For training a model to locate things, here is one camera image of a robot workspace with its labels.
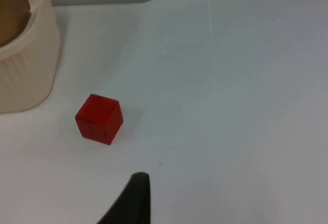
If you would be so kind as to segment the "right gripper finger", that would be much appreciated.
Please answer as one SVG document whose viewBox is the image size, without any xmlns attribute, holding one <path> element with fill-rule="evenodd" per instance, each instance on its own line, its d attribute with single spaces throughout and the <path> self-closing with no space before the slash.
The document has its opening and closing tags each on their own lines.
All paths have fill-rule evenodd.
<svg viewBox="0 0 328 224">
<path fill-rule="evenodd" d="M 150 223 L 150 177 L 131 175 L 127 185 L 99 223 Z"/>
</svg>

